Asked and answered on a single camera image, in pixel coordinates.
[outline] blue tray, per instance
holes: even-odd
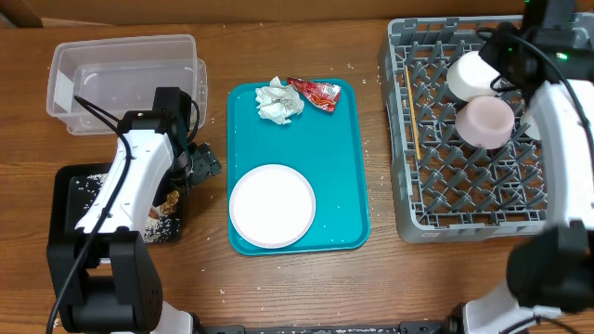
[[[251,169],[278,163],[301,173],[316,194],[316,218],[309,231],[287,247],[267,250],[244,240],[229,218],[229,240],[244,255],[351,250],[369,237],[368,192],[361,151],[355,91],[340,79],[342,95],[334,114],[305,100],[291,124],[277,125],[258,116],[255,89],[268,83],[237,86],[227,101],[227,196]]]

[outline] transparent container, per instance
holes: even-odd
[[[47,84],[47,113],[73,135],[111,130],[83,109],[81,96],[121,118],[128,110],[151,110],[155,88],[180,87],[206,121],[206,65],[191,35],[163,35],[64,43],[56,47]],[[197,119],[192,107],[191,126]]]

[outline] snack wrapper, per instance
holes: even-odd
[[[314,83],[296,78],[288,78],[287,84],[290,84],[296,91],[300,92],[314,106],[334,113],[336,104],[341,98],[341,87],[331,83]]]

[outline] wooden tabletop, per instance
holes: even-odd
[[[377,60],[387,24],[0,31],[0,332],[40,333],[45,328],[55,299],[45,245],[56,171],[114,156],[114,135],[70,135],[63,122],[47,115],[54,49],[63,42],[124,36],[192,34],[207,65],[209,121],[196,141],[211,144],[224,170],[193,190],[181,240],[148,247],[170,304],[194,312],[204,325],[375,325],[442,319],[457,303],[486,294],[503,280],[508,253],[521,239],[413,245],[396,233],[390,136]],[[245,257],[229,244],[226,98],[238,84],[276,75],[338,77],[355,89],[372,208],[371,235],[358,250]],[[592,313],[565,319],[584,333],[594,328]]]

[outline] white plate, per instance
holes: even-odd
[[[231,223],[251,244],[266,249],[289,246],[309,229],[316,196],[294,169],[268,164],[239,179],[229,201]]]

